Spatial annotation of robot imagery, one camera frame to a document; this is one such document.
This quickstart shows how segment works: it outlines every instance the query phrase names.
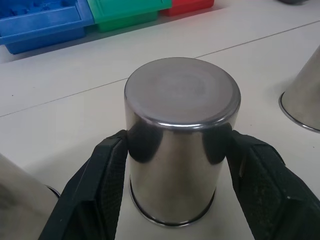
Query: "red plastic tray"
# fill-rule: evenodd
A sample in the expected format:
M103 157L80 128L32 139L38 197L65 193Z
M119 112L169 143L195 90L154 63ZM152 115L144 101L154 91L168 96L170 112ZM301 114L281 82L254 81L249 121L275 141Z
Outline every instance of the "red plastic tray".
M215 0L172 0L172 8L162 10L161 13L172 17L201 9L211 8Z

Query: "stainless steel object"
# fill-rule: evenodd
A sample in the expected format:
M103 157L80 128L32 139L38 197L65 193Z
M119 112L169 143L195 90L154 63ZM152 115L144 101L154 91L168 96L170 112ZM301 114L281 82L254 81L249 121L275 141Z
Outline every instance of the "stainless steel object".
M201 218L213 201L240 107L238 85L211 63L173 57L136 70L124 99L136 206L166 226Z
M296 124L320 132L320 46L280 96L279 105Z
M38 239L56 194L0 154L0 239Z

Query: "white table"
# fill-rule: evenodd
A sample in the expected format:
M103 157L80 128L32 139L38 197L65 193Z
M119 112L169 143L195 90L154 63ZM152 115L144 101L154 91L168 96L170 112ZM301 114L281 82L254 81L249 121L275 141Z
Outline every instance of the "white table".
M263 3L266 8L278 4L273 1L256 2ZM320 4L317 5L315 1L310 3L317 9L310 8L304 14L319 14ZM251 5L246 6L254 8L255 4L251 2ZM253 16L247 12L242 14L246 22L242 27L250 23L252 28L245 28L246 34L251 34L251 40L254 34L261 38L266 32L270 34L279 31L281 26L284 27L284 23L292 24L294 18L288 20L284 16L282 23L277 22L280 21L280 16L284 15L279 13L280 11L286 12L287 15L289 12L291 14L291 11L299 15L299 9L304 11L305 7L306 5L302 8L289 6L288 11L286 5L274 7L272 12L267 11L262 16L264 20L261 22L265 23L261 32L258 23L255 22L258 21L257 18L250 21L250 17ZM231 9L232 7L218 10L217 13L221 14L220 17L225 19L225 22L229 21L230 26L231 22L237 25L240 16L236 11L229 13ZM23 96L19 99L20 102L10 101L2 94L11 92L1 89L1 113L8 115L0 117L0 152L42 183L61 192L70 177L89 158L94 146L103 138L126 127L123 90L125 78L135 68L157 58L197 57L205 55L205 51L208 54L224 49L227 45L232 47L236 42L243 43L244 39L247 39L245 42L250 41L248 36L240 34L243 28L237 30L238 35L226 33L225 28L220 30L220 34L225 34L223 36L232 35L235 38L233 44L229 38L220 39L219 34L211 36L208 33L211 24L225 24L219 23L219 17L211 14L208 12L204 16L184 18L176 23L169 22L0 65L1 88L4 86L6 91L16 91ZM179 39L182 39L179 35L185 30L181 30L181 33L178 31L188 27L198 29L198 35L190 35L192 39L188 38L185 45L179 45ZM212 41L219 40L210 44L207 38L211 38ZM151 39L158 39L157 49L154 48L155 43L151 42ZM174 46L167 51L165 47L170 46L170 41ZM238 83L242 103L235 129L273 145L282 155L288 168L300 176L318 198L320 135L291 122L281 112L278 98L319 44L320 22L198 57L223 68ZM139 45L145 48L136 49L135 46ZM49 69L48 62L56 67ZM36 74L31 70L27 74L22 71L31 68L39 71ZM8 74L9 69L15 70L12 76ZM90 74L94 74L95 79L90 78ZM24 77L24 82L18 79L19 77ZM253 239L234 194L227 164L223 165L216 197L208 214L198 223L180 229L158 227L138 213L130 199L128 176L127 170L117 240Z
M198 58L320 21L319 0L223 1L219 10L0 64L0 116L126 79L156 59Z

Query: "green plastic tray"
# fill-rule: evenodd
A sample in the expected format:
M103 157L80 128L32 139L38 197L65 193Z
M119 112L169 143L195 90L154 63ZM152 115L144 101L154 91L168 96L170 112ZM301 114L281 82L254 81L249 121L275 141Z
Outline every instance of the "green plastic tray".
M158 11L171 8L172 0L88 0L101 32L157 19Z

